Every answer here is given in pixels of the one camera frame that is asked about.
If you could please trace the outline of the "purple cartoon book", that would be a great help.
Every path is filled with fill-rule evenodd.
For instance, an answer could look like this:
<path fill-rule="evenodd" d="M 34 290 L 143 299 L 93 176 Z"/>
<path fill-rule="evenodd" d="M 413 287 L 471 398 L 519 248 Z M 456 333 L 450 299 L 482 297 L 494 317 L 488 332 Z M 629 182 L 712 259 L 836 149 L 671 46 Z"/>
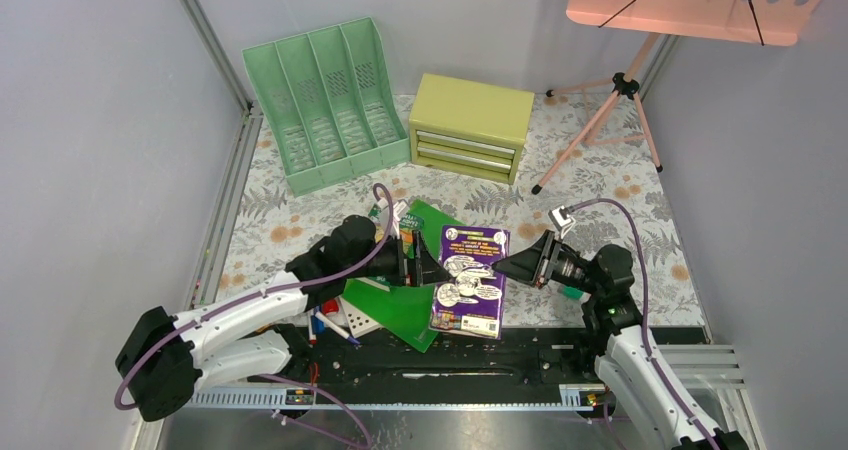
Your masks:
<path fill-rule="evenodd" d="M 509 255 L 510 233 L 491 227 L 445 225 L 439 261 L 450 278 L 434 288 L 429 328 L 501 338 L 506 277 L 494 263 Z"/>

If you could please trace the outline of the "green Treehouse book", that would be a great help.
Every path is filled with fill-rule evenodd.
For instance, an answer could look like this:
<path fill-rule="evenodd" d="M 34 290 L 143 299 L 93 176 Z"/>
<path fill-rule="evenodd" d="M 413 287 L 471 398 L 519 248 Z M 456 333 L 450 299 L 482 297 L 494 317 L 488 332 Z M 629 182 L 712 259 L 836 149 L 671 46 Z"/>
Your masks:
<path fill-rule="evenodd" d="M 420 230 L 423 226 L 423 220 L 411 213 L 407 213 L 404 215 L 398 223 L 397 235 L 398 238 L 402 241 L 402 248 L 404 255 L 408 258 L 411 258 L 414 254 L 412 250 L 413 244 L 413 233 L 416 230 Z M 387 277 L 362 277 L 358 278 L 358 281 L 366 283 L 368 285 L 374 286 L 383 291 L 389 291 L 392 287 L 392 284 L 389 282 Z"/>

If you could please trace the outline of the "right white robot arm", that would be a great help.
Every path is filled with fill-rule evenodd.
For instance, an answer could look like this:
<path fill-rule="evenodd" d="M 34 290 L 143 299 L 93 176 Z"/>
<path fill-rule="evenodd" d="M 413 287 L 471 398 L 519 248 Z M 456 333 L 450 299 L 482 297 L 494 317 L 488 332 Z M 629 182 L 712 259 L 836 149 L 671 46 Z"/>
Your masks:
<path fill-rule="evenodd" d="M 590 259 L 546 231 L 531 247 L 494 263 L 495 272 L 541 288 L 574 287 L 585 329 L 573 366 L 583 380 L 601 380 L 642 438 L 659 449 L 745 449 L 737 430 L 724 430 L 691 396 L 657 345 L 631 293 L 632 253 L 607 244 Z"/>

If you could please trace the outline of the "green clip file folder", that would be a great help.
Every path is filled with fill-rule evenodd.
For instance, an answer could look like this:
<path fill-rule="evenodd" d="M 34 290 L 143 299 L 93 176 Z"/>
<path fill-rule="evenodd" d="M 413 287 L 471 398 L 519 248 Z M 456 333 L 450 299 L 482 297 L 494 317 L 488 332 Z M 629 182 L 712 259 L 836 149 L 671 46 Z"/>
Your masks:
<path fill-rule="evenodd" d="M 440 232 L 444 225 L 461 222 L 444 214 L 422 200 L 410 204 L 407 216 L 420 220 L 417 227 L 427 250 L 439 262 Z M 376 322 L 418 352 L 424 353 L 435 340 L 437 332 L 429 328 L 434 286 L 390 287 L 382 290 L 375 284 L 349 280 L 342 294 L 342 303 L 351 304 L 368 319 Z"/>

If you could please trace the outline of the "green cube block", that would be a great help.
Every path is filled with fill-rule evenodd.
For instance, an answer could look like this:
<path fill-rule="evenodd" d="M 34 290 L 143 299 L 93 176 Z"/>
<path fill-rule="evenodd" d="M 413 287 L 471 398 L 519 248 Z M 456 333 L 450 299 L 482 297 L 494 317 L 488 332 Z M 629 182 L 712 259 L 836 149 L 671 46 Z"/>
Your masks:
<path fill-rule="evenodd" d="M 566 298 L 579 302 L 584 302 L 589 297 L 586 292 L 570 286 L 563 286 L 561 293 Z"/>

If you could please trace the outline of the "white perforated board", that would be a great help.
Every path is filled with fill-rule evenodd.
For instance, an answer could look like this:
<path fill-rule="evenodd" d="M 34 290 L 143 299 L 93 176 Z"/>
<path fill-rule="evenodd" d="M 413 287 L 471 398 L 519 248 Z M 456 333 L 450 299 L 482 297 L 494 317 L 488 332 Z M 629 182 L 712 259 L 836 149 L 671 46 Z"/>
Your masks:
<path fill-rule="evenodd" d="M 344 297 L 339 297 L 339 307 L 343 312 L 346 320 L 349 333 L 356 339 L 363 337 L 376 330 L 380 330 L 383 326 L 363 313 L 359 308 L 348 302 Z"/>

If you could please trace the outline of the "red black stamp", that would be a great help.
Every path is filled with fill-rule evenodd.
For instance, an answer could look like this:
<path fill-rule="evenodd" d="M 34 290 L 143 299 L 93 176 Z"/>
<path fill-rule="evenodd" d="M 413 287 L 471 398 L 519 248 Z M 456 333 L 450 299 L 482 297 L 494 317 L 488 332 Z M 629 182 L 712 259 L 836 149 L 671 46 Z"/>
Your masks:
<path fill-rule="evenodd" d="M 321 305 L 321 312 L 327 317 L 334 317 L 339 314 L 339 303 L 336 299 L 331 299 Z"/>

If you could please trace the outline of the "white blue marker pen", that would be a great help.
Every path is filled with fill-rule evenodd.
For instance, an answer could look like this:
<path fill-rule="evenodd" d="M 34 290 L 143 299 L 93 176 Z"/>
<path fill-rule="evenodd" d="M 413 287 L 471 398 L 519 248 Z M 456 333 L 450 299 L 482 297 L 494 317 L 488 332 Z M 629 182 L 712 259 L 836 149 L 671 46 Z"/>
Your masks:
<path fill-rule="evenodd" d="M 324 315 L 322 312 L 315 310 L 314 311 L 314 317 L 318 321 L 321 321 L 327 329 L 330 329 L 332 332 L 336 333 L 342 339 L 350 342 L 353 345 L 360 345 L 359 340 L 356 339 L 350 332 L 345 330 L 343 327 L 337 325 L 335 322 L 333 322 L 329 317 Z"/>

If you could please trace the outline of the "floral table mat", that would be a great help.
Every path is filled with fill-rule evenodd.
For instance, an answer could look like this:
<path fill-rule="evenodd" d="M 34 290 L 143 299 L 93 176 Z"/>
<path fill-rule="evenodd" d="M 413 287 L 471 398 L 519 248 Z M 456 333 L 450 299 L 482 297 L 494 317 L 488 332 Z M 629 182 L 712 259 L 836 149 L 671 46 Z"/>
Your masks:
<path fill-rule="evenodd" d="M 297 197 L 286 183 L 271 130 L 263 126 L 217 297 L 263 282 L 345 216 L 367 213 L 374 202 L 372 185 L 380 182 L 397 199 L 422 200 L 467 225 L 506 229 L 514 251 L 551 228 L 549 210 L 580 204 L 566 238 L 570 246 L 590 256 L 608 243 L 641 245 L 644 259 L 634 268 L 633 294 L 648 302 L 650 323 L 704 326 L 659 175 L 647 145 L 636 140 L 640 126 L 632 105 L 617 107 L 607 123 L 608 130 L 626 136 L 625 142 L 575 149 L 541 192 L 532 192 L 601 102 L 601 96 L 538 97 L 511 185 L 403 163 Z"/>

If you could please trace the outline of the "white red marker pen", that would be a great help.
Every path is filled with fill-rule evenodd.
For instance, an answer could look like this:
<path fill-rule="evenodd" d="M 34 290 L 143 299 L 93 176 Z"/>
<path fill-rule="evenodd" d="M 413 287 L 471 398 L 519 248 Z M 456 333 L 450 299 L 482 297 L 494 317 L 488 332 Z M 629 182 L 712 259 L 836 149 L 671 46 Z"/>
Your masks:
<path fill-rule="evenodd" d="M 307 329 L 308 329 L 308 341 L 311 346 L 314 346 L 317 343 L 316 334 L 314 330 L 314 322 L 313 315 L 311 313 L 307 314 Z"/>

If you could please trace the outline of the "yellow-green drawer cabinet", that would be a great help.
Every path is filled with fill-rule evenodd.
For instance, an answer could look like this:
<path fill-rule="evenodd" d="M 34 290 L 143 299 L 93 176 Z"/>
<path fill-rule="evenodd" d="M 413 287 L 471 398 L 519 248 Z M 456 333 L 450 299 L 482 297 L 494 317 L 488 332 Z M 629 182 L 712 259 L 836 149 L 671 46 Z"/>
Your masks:
<path fill-rule="evenodd" d="M 513 184 L 534 99 L 529 91 L 423 74 L 408 119 L 412 162 Z"/>

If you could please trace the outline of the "mint green file organizer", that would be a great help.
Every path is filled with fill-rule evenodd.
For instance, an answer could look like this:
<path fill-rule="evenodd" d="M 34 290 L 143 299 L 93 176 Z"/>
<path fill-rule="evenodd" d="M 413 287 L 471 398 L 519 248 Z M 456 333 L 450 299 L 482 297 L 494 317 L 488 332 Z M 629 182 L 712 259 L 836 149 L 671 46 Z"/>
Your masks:
<path fill-rule="evenodd" d="M 242 58 L 293 195 L 410 161 L 372 18 L 249 47 Z"/>

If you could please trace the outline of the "pink music stand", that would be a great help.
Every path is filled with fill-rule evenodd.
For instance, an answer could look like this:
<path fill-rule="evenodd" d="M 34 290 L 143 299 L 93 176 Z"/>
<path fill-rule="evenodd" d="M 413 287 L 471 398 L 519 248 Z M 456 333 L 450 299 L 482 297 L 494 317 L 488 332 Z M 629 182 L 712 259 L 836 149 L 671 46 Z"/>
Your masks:
<path fill-rule="evenodd" d="M 646 38 L 625 72 L 608 82 L 612 91 L 588 123 L 533 187 L 539 194 L 581 143 L 597 144 L 597 132 L 623 99 L 645 115 L 635 74 L 663 36 L 694 37 L 760 46 L 788 47 L 822 0 L 568 0 L 566 16 L 574 23 L 597 28 L 643 32 Z"/>

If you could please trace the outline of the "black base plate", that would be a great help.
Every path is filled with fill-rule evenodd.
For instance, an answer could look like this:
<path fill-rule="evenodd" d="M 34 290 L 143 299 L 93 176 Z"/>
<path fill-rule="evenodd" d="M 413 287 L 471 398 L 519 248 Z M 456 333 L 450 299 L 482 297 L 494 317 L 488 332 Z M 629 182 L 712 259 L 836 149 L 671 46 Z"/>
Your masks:
<path fill-rule="evenodd" d="M 560 386 L 599 381 L 578 364 L 579 328 L 507 328 L 498 340 L 440 333 L 425 352 L 387 330 L 358 346 L 323 335 L 307 347 L 304 329 L 278 329 L 294 348 L 280 376 L 350 406 L 557 403 Z"/>

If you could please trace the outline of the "aluminium rail frame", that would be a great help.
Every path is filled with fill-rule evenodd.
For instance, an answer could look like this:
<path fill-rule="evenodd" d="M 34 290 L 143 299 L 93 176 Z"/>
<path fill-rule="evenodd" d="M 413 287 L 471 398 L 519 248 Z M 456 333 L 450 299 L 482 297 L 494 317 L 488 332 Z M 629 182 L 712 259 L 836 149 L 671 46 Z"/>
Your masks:
<path fill-rule="evenodd" d="M 229 138 L 223 175 L 217 186 L 211 215 L 187 288 L 184 306 L 191 310 L 198 303 L 212 303 L 217 296 L 253 153 L 261 133 L 263 114 L 237 75 L 201 0 L 178 1 L 238 110 L 235 131 Z"/>

